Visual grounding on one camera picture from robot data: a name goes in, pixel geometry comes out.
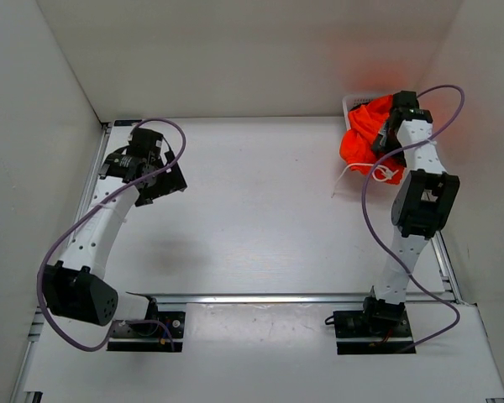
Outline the orange shorts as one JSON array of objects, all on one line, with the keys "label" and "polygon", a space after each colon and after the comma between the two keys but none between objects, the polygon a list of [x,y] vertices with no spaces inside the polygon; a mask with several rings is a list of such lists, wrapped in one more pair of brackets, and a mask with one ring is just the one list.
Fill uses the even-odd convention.
[{"label": "orange shorts", "polygon": [[349,128],[342,138],[339,154],[350,170],[367,175],[379,159],[372,151],[372,144],[389,116],[392,99],[392,94],[377,97],[348,112]]}]

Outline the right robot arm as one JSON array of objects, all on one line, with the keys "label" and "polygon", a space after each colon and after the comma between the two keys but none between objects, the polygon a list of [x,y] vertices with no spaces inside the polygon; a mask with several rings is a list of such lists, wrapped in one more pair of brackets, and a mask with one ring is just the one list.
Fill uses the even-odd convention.
[{"label": "right robot arm", "polygon": [[375,156],[392,157],[407,169],[391,208],[394,233],[388,258],[360,315],[361,327],[373,336],[401,323],[407,286],[420,253],[444,228],[459,190],[459,177],[448,174],[440,162],[432,131],[432,115],[420,108],[417,93],[401,91],[393,95],[386,121],[371,146]]}]

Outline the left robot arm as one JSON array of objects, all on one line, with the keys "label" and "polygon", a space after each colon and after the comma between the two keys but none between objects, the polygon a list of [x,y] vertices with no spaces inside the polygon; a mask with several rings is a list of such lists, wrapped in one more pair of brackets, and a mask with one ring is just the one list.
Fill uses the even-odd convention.
[{"label": "left robot arm", "polygon": [[[141,336],[156,332],[160,317],[154,299],[119,293],[104,277],[129,210],[187,188],[175,157],[163,134],[148,128],[134,128],[127,145],[106,157],[89,206],[93,215],[75,230],[57,261],[45,266],[42,292],[53,315],[102,327],[130,321]],[[166,164],[173,165],[164,170]]]}]

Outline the white plastic basket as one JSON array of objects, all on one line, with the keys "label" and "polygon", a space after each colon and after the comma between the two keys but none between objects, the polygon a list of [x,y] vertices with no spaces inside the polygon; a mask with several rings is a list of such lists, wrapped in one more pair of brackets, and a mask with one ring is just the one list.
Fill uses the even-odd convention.
[{"label": "white plastic basket", "polygon": [[367,92],[360,94],[349,94],[342,99],[342,108],[343,108],[343,116],[345,127],[347,129],[351,128],[351,124],[349,121],[349,112],[358,108],[362,104],[369,103],[374,99],[382,97],[382,94],[376,92]]}]

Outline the aluminium front rail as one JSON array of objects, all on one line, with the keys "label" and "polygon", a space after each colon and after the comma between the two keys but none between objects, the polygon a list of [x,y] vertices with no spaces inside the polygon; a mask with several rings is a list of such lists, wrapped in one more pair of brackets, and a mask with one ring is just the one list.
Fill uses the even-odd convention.
[{"label": "aluminium front rail", "polygon": [[150,294],[160,304],[356,304],[366,294]]}]

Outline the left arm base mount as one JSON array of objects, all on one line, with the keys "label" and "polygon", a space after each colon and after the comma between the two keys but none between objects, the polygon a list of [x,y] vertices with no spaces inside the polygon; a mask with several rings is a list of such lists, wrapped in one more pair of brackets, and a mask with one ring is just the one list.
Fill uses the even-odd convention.
[{"label": "left arm base mount", "polygon": [[113,330],[107,343],[109,352],[181,353],[186,312],[164,308],[150,297],[146,319],[150,323],[125,324]]}]

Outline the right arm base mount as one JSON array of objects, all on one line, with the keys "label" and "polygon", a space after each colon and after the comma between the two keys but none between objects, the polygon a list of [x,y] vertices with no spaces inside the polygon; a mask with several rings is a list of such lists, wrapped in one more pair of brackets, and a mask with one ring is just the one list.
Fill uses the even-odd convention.
[{"label": "right arm base mount", "polygon": [[333,311],[324,324],[334,327],[337,355],[416,353],[404,302],[391,304],[369,295],[360,310]]}]

